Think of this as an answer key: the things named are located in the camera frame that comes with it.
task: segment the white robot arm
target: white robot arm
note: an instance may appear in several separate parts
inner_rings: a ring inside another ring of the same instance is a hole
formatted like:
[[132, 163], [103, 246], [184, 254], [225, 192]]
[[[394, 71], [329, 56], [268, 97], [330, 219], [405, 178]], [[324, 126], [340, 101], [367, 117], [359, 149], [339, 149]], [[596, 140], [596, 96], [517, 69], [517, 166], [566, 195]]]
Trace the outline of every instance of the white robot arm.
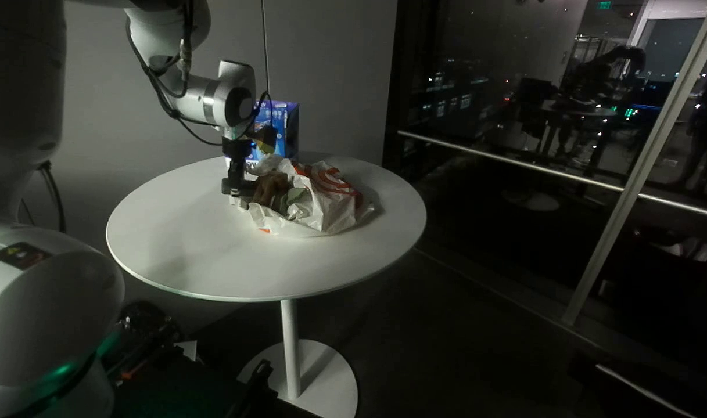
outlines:
[[[217, 127], [225, 150], [249, 143], [252, 67], [221, 61], [216, 78], [191, 74], [193, 49], [210, 28], [206, 0], [80, 2], [125, 9], [135, 64], [170, 117]], [[59, 146], [64, 28], [63, 0], [0, 0], [0, 418], [105, 418], [113, 404], [94, 359], [119, 315], [119, 268], [16, 216], [30, 175]]]

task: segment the plastic bag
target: plastic bag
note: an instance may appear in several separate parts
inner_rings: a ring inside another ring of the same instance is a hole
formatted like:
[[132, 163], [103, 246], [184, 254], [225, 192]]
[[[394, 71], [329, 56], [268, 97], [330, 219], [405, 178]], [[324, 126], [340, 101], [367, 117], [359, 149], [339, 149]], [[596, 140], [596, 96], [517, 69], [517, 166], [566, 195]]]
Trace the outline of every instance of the plastic bag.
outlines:
[[248, 172], [261, 176], [273, 170], [286, 174], [292, 186], [284, 196], [286, 215], [261, 204], [231, 198], [265, 233], [291, 237], [332, 235], [353, 227], [375, 211], [374, 204], [347, 183], [340, 170], [324, 161], [300, 164], [269, 154]]

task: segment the table base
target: table base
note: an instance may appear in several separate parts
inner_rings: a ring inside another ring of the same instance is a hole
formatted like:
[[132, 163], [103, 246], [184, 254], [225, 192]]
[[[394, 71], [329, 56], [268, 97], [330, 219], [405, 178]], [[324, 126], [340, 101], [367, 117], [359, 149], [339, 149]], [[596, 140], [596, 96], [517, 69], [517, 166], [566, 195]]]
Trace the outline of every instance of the table base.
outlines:
[[348, 362], [334, 348], [318, 341], [300, 339], [298, 358], [301, 374], [301, 395], [289, 399], [286, 384], [286, 361], [283, 343], [264, 349], [242, 369], [237, 380], [247, 383], [260, 360], [266, 359], [274, 368], [268, 386], [278, 397], [292, 405], [323, 418], [353, 418], [358, 407], [358, 387]]

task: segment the table pedestal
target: table pedestal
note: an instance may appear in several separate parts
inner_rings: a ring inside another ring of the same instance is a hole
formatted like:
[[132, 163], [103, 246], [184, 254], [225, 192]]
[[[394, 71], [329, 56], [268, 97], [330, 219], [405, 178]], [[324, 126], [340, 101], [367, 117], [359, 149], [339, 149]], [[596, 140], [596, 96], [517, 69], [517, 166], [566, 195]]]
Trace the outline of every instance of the table pedestal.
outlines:
[[264, 349], [242, 369], [237, 380], [247, 383], [260, 360], [274, 368], [268, 386], [278, 397], [323, 418], [353, 418], [358, 387], [348, 362], [332, 347], [297, 336], [296, 301], [281, 301], [283, 342]]

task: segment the cardboard box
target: cardboard box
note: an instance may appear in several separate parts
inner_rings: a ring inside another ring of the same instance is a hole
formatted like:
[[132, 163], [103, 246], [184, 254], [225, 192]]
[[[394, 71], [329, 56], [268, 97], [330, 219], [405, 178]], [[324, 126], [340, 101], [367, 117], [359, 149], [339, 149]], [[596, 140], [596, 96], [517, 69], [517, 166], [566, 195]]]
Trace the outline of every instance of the cardboard box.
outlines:
[[[278, 100], [273, 100], [272, 103], [270, 100], [264, 101], [260, 106], [260, 113], [255, 117], [255, 131], [257, 132], [264, 125], [271, 123], [278, 131], [273, 153], [284, 156], [284, 158], [296, 158], [299, 152], [299, 103]], [[257, 164], [264, 154], [261, 146], [253, 143], [252, 154], [247, 157], [245, 169]], [[227, 159], [227, 167], [229, 167], [231, 158], [225, 158]], [[255, 175], [245, 173], [246, 180], [255, 180], [255, 178]]]

